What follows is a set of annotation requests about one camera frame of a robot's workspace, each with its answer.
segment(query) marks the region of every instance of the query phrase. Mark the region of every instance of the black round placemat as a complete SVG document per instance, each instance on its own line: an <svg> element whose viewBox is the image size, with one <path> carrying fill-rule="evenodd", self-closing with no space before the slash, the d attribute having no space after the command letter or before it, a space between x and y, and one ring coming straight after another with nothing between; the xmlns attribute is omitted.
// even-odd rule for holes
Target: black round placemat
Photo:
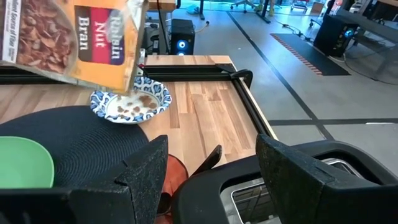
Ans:
<svg viewBox="0 0 398 224"><path fill-rule="evenodd" d="M28 114L0 124L0 136L35 140L51 154L54 187L91 180L148 143L136 125L97 117L88 106L67 106Z"/></svg>

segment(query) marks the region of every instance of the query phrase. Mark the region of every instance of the patterned bowl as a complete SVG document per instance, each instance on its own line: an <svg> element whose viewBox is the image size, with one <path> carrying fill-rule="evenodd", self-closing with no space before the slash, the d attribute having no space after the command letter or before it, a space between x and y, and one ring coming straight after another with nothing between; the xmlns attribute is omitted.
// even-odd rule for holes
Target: patterned bowl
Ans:
<svg viewBox="0 0 398 224"><path fill-rule="evenodd" d="M114 123L137 124L165 111L172 97L162 83L147 77L135 77L134 92L129 96L94 91L90 100L91 110L100 118Z"/></svg>

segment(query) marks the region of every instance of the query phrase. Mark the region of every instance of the butcher block table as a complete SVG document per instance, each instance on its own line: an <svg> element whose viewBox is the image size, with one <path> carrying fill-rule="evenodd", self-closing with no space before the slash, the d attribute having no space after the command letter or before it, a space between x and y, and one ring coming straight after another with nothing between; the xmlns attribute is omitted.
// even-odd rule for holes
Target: butcher block table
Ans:
<svg viewBox="0 0 398 224"><path fill-rule="evenodd" d="M228 56L148 56L146 65L214 65L232 63ZM220 164L255 154L258 131L230 81L167 82L172 104L165 112L141 123L149 140L169 137L169 153L191 174L218 145ZM245 91L252 98L249 88ZM36 111L71 105L89 105L92 89L74 85L2 85L0 123ZM255 109L268 125L252 98ZM267 130L276 138L271 127Z"/></svg>

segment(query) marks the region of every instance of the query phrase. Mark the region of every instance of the office floor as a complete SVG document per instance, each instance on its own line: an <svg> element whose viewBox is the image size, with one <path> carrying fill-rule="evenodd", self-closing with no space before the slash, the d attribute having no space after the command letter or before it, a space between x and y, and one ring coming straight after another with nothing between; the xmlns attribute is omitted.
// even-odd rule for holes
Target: office floor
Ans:
<svg viewBox="0 0 398 224"><path fill-rule="evenodd" d="M398 86L375 82L350 69L352 76L318 76L270 36L291 32L276 21L315 36L318 27L307 30L308 16L276 14L266 24L251 13L204 14L210 26L197 33L195 54L229 55L238 69L253 71L251 91L280 141L300 144L322 140L329 133L360 147L398 175ZM173 18L191 19L197 28L205 24L183 9L176 10ZM351 54L365 51L359 47ZM352 66L369 71L369 64L377 60L372 55Z"/></svg>

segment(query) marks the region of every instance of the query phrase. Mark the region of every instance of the raisin nut bran cereal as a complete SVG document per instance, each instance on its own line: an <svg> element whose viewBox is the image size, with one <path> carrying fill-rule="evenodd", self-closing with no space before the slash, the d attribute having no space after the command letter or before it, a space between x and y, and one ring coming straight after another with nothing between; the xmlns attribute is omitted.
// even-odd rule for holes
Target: raisin nut bran cereal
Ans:
<svg viewBox="0 0 398 224"><path fill-rule="evenodd" d="M1 64L127 93L146 9L147 0L0 0Z"/></svg>

